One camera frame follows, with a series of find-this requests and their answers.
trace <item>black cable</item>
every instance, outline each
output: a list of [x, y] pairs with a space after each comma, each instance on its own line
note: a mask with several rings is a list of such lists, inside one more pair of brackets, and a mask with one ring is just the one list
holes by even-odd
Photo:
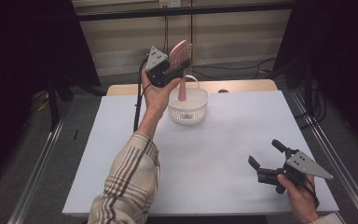
[[275, 60], [275, 59], [276, 59], [275, 57], [267, 58], [266, 60], [264, 60], [261, 63], [251, 65], [249, 67], [240, 67], [240, 68], [230, 68], [230, 67], [220, 67], [220, 66], [210, 66], [210, 65], [193, 65], [192, 67], [193, 68], [216, 68], [216, 69], [234, 70], [235, 71], [235, 70], [244, 70], [244, 69], [254, 68], [254, 67], [260, 66], [263, 63], [266, 63], [268, 61]]
[[[334, 14], [336, 13], [336, 10], [337, 10], [337, 0], [335, 1], [334, 5], [333, 5], [333, 10], [332, 10], [332, 12], [331, 12], [331, 14], [330, 14], [330, 19], [328, 20], [327, 27], [326, 27], [325, 33], [324, 33], [324, 37], [323, 37], [323, 39], [322, 39], [322, 43], [325, 41], [325, 39], [326, 39], [326, 37], [327, 37], [328, 31], [329, 31], [329, 29], [330, 29], [331, 22], [332, 22], [332, 20], [333, 20]], [[333, 63], [331, 63], [332, 65], [331, 65], [331, 66], [329, 67], [329, 69], [327, 69], [327, 70], [330, 70], [331, 67], [333, 67], [334, 62], [335, 62], [335, 61], [333, 61]], [[309, 123], [309, 124], [307, 124], [307, 125], [304, 125], [304, 126], [300, 127], [300, 129], [304, 129], [304, 128], [307, 128], [307, 127], [311, 127], [311, 126], [313, 126], [313, 125], [315, 125], [315, 124], [318, 124], [319, 122], [321, 122], [321, 121], [325, 118], [325, 115], [326, 115], [326, 113], [327, 113], [327, 107], [326, 107], [325, 96], [324, 96], [323, 93], [322, 93], [322, 96], [323, 96], [323, 98], [324, 98], [324, 113], [323, 113], [322, 117], [321, 117], [320, 119], [316, 119], [315, 121], [312, 121], [311, 123]], [[306, 111], [306, 112], [303, 113], [302, 115], [297, 115], [297, 116], [295, 116], [295, 118], [298, 119], [298, 118], [307, 116], [308, 114], [309, 114], [309, 113], [307, 113], [307, 111]]]
[[301, 182], [301, 181], [300, 181], [298, 178], [296, 178], [294, 175], [290, 174], [289, 172], [287, 172], [287, 173], [285, 173], [285, 174], [290, 176], [289, 179], [294, 180], [294, 181], [296, 182], [296, 183], [294, 183], [294, 184], [300, 185], [304, 190], [307, 191], [308, 194], [310, 194], [310, 196], [312, 196], [313, 201], [315, 202], [315, 209], [318, 208], [320, 202], [319, 202], [318, 197], [316, 196], [316, 189], [315, 189], [315, 187], [313, 186], [313, 184], [312, 184], [307, 178], [305, 178], [305, 179], [310, 183], [310, 185], [312, 186], [312, 189], [313, 189], [313, 191], [312, 191], [310, 188], [308, 188], [303, 182]]
[[164, 20], [164, 47], [162, 52], [168, 54], [168, 17], [164, 17]]
[[321, 92], [321, 89], [318, 88], [318, 90], [316, 90], [316, 95], [315, 95], [315, 104], [316, 104], [316, 106], [314, 108], [314, 113], [313, 114], [316, 113], [317, 109], [319, 109], [319, 110], [318, 110], [318, 114], [315, 116], [315, 118], [319, 118], [319, 116], [321, 116], [321, 114], [322, 114], [321, 101], [319, 100], [320, 99], [320, 96], [319, 96], [320, 92]]
[[268, 76], [266, 77], [266, 79], [275, 79], [276, 77], [280, 76], [284, 72], [289, 71], [289, 70], [293, 69], [294, 67], [296, 67], [300, 62], [300, 60], [296, 58], [297, 54], [298, 54], [298, 52], [296, 52], [295, 56], [293, 57], [294, 59], [290, 63], [288, 63], [284, 66], [281, 66], [280, 68], [275, 69], [274, 71], [269, 73]]
[[316, 116], [316, 117], [319, 117], [319, 115], [321, 113], [321, 108], [320, 108], [321, 103], [319, 101], [319, 91], [320, 91], [320, 89], [318, 88], [316, 91], [317, 91], [316, 95], [315, 95], [315, 97], [313, 97], [314, 102], [312, 103], [312, 110], [311, 111], [305, 111], [304, 113], [302, 113], [300, 115], [294, 116], [295, 119], [299, 119], [299, 118], [302, 118], [302, 117], [305, 117], [305, 116], [313, 116], [317, 109], [319, 109], [319, 113], [318, 113], [318, 116]]
[[[193, 0], [190, 1], [190, 6], [194, 7]], [[194, 43], [193, 34], [194, 34], [194, 20], [193, 14], [190, 15], [190, 43]]]
[[251, 65], [249, 67], [242, 67], [242, 68], [228, 68], [228, 67], [219, 67], [219, 66], [209, 66], [209, 65], [192, 65], [190, 68], [192, 69], [191, 71], [193, 73], [197, 73], [197, 74], [200, 74], [204, 77], [207, 77], [207, 78], [210, 78], [212, 80], [216, 80], [216, 81], [219, 81], [219, 79], [215, 78], [215, 77], [210, 77], [210, 76], [207, 76], [201, 72], [198, 72], [198, 71], [195, 71], [193, 68], [217, 68], [217, 69], [224, 69], [224, 70], [245, 70], [245, 69], [251, 69], [251, 68], [254, 68], [254, 67], [260, 67], [260, 65], [262, 65], [263, 63], [266, 63], [268, 61], [271, 61], [271, 60], [275, 60], [274, 57], [271, 57], [271, 58], [268, 58], [266, 60], [264, 60], [263, 62], [261, 63], [258, 63], [258, 64], [255, 64], [255, 65]]
[[303, 130], [308, 127], [312, 127], [316, 124], [319, 124], [320, 122], [322, 122], [324, 120], [324, 118], [327, 114], [327, 102], [326, 102], [324, 93], [322, 93], [322, 98], [324, 99], [324, 108], [323, 109], [320, 108], [320, 113], [318, 113], [318, 116], [316, 116], [313, 120], [311, 120], [310, 123], [299, 127], [300, 130]]
[[151, 84], [152, 84], [152, 83], [149, 83], [149, 84], [145, 87], [145, 89], [142, 91], [142, 97], [144, 96], [145, 91], [147, 90], [147, 88], [148, 88]]
[[139, 115], [141, 113], [141, 105], [142, 105], [142, 97], [144, 96], [141, 94], [141, 88], [142, 88], [142, 69], [144, 68], [145, 63], [147, 62], [148, 56], [146, 56], [142, 62], [141, 66], [139, 66], [138, 71], [138, 95], [137, 95], [137, 101], [136, 101], [136, 109], [135, 109], [135, 118], [133, 121], [133, 131], [136, 132], [138, 130], [139, 125]]
[[200, 74], [200, 75], [202, 75], [202, 76], [204, 76], [204, 77], [210, 78], [210, 79], [212, 79], [212, 80], [219, 81], [219, 79], [214, 78], [214, 77], [209, 77], [209, 76], [207, 76], [207, 75], [205, 75], [205, 74], [202, 74], [201, 72], [197, 72], [197, 71], [191, 70], [191, 73], [197, 73], [197, 74]]
[[252, 79], [256, 79], [258, 77], [258, 75], [260, 74], [260, 64], [257, 66], [257, 70], [255, 71], [255, 76], [252, 77]]

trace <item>wall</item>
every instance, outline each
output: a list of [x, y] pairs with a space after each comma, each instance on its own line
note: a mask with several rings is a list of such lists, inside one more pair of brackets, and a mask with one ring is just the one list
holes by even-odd
[[[182, 0], [182, 7], [253, 4], [266, 1]], [[77, 13], [158, 7], [158, 1], [76, 7]], [[276, 56], [290, 10], [168, 17], [171, 49], [183, 39], [194, 45], [193, 64], [267, 59]], [[99, 76], [133, 73], [151, 46], [163, 49], [165, 19], [82, 21]]]

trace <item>plaid shirt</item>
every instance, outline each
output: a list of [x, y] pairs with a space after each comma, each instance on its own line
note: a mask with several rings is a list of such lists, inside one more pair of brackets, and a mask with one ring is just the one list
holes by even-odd
[[145, 223], [158, 179], [156, 145], [136, 132], [113, 161], [104, 191], [92, 203], [89, 223]]

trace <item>pink object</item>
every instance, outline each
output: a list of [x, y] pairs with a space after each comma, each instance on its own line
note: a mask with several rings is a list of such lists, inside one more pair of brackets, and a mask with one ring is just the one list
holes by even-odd
[[178, 100], [183, 102], [186, 98], [186, 77], [182, 77], [179, 84]]
[[[192, 45], [186, 40], [181, 41], [177, 44], [170, 52], [170, 68], [175, 69], [180, 66], [182, 62], [188, 60], [191, 57], [191, 48]], [[186, 70], [184, 71], [184, 76], [179, 84], [179, 94], [178, 100], [186, 100]]]

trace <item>strainer basket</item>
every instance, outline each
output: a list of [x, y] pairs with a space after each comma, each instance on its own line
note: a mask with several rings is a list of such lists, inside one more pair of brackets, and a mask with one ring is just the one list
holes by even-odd
[[[186, 75], [186, 77], [197, 81], [193, 76]], [[209, 94], [200, 87], [198, 81], [197, 83], [197, 88], [186, 88], [186, 100], [183, 102], [178, 100], [179, 88], [171, 92], [168, 110], [170, 118], [174, 122], [183, 125], [194, 125], [205, 118]]]

